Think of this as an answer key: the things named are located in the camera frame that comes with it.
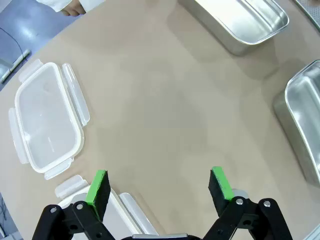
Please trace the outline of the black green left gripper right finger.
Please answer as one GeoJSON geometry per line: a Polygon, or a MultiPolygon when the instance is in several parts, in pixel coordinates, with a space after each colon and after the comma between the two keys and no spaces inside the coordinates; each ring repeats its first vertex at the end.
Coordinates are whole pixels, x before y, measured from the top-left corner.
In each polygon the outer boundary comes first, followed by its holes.
{"type": "Polygon", "coordinates": [[[231,240],[238,229],[248,230],[254,240],[291,240],[293,237],[278,203],[263,198],[258,203],[236,196],[220,166],[210,170],[208,189],[218,219],[204,240],[231,240]]]}

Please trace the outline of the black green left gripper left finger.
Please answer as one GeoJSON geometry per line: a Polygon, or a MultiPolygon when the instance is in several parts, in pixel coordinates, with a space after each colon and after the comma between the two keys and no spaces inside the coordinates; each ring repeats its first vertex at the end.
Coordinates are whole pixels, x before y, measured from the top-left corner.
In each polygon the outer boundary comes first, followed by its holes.
{"type": "Polygon", "coordinates": [[[71,240],[75,234],[84,233],[89,240],[113,240],[103,224],[111,187],[106,170],[98,170],[85,200],[62,208],[47,205],[39,218],[33,240],[71,240]]]}

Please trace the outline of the person's right hand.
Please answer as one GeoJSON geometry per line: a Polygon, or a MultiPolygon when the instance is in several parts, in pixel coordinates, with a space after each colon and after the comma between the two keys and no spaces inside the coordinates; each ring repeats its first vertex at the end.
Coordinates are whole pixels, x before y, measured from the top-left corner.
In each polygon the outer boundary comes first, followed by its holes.
{"type": "Polygon", "coordinates": [[[66,7],[60,11],[65,16],[77,17],[86,13],[79,0],[72,0],[66,7]]]}

